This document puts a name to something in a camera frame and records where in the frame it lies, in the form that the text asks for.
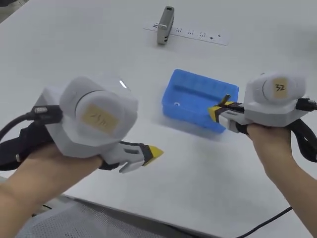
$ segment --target handwritten number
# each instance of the handwritten number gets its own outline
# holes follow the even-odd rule
[[[95,123],[100,125],[100,126],[107,126],[107,122],[106,120],[102,117],[102,115],[100,114],[92,114],[90,115],[91,118],[94,118],[95,119]]]
[[[275,88],[276,88],[276,91],[279,92],[279,91],[284,91],[285,90],[285,85],[283,84],[276,84],[275,85]]]

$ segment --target black wire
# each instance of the black wire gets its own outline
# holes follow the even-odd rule
[[[254,232],[256,232],[258,229],[260,229],[260,228],[266,226],[267,224],[269,224],[269,223],[275,221],[276,219],[280,218],[281,216],[285,215],[286,213],[288,213],[288,212],[290,212],[290,211],[292,211],[292,210],[293,210],[292,207],[288,207],[288,208],[286,208],[284,211],[282,211],[282,212],[278,213],[277,215],[275,215],[274,217],[268,219],[267,221],[265,221],[265,222],[259,224],[258,226],[254,227],[252,230],[248,231],[247,233],[245,233],[245,234],[243,234],[243,235],[241,235],[241,236],[238,236],[238,237],[236,237],[236,238],[245,238],[245,237],[248,237],[249,235],[251,235],[251,234],[253,234]],[[174,227],[174,226],[170,226],[170,225],[167,225],[167,226],[170,227],[170,228],[172,228],[172,229],[174,229],[174,230],[176,230],[176,231],[178,231],[178,232],[180,232],[180,233],[182,233],[182,234],[184,234],[184,235],[190,236],[190,237],[192,237],[192,238],[202,238],[202,237],[200,237],[200,236],[192,235],[192,234],[190,234],[190,233],[188,233],[188,232],[185,232],[185,231],[183,231],[183,230],[181,230],[181,229],[178,229],[178,228],[176,228],[176,227]]]
[[[17,117],[16,119],[13,119],[12,121],[10,121],[2,130],[0,130],[0,141],[4,138],[4,136],[16,125],[18,125],[19,123],[25,121],[25,120],[31,120],[32,116],[31,114],[27,113],[24,115],[21,115],[19,117]]]
[[[50,210],[52,209],[50,206],[43,204],[43,207],[49,208]]]
[[[253,228],[252,230],[250,230],[249,232],[245,233],[244,235],[242,236],[239,236],[239,237],[236,237],[236,238],[245,238],[245,237],[248,237],[249,235],[253,234],[254,232],[256,232],[258,229],[266,226],[267,224],[275,221],[276,219],[280,218],[281,216],[285,215],[286,213],[288,213],[289,211],[292,211],[293,208],[292,207],[289,207],[289,208],[286,208],[284,211],[280,212],[279,214],[277,214],[276,216],[272,217],[271,219],[268,219],[267,221],[259,224],[257,227]]]

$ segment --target black strap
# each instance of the black strap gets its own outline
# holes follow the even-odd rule
[[[53,143],[53,139],[46,126],[36,122],[31,123],[20,131],[18,138],[0,144],[0,171],[17,169],[32,152],[49,143]],[[109,165],[103,161],[100,169],[113,170],[118,166],[119,163]]]
[[[248,135],[248,125],[236,123],[238,132]],[[303,157],[311,162],[317,163],[317,138],[315,133],[301,119],[298,119],[287,127],[294,133],[298,147]]]

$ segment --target gray floor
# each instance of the gray floor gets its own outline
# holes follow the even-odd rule
[[[5,19],[7,19],[10,15],[12,15],[16,10],[18,10],[22,5],[27,2],[28,0],[18,0],[12,4],[10,4],[7,7],[0,7],[0,23],[3,22]],[[51,206],[58,206],[59,203],[61,203],[62,199],[54,199],[53,201],[49,202]],[[183,235],[181,232],[178,232],[176,229],[173,229],[169,227],[168,225],[159,223],[159,222],[154,222],[148,219],[144,219],[141,217],[137,217],[134,215],[114,211],[112,209],[108,209],[109,215],[118,219],[122,220],[126,223],[129,223],[135,227],[139,227],[141,229],[147,230],[149,232],[165,236],[167,238],[184,238],[184,237],[190,237]],[[210,237],[210,236],[204,236],[204,235],[199,235],[199,237],[202,238],[215,238],[215,237]]]

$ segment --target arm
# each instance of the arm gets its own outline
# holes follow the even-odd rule
[[[99,168],[101,163],[98,156],[65,157],[54,144],[31,154],[0,185],[1,237],[14,237],[32,213]]]
[[[267,176],[313,237],[317,237],[317,180],[293,159],[290,132],[283,128],[251,125],[248,133]]]

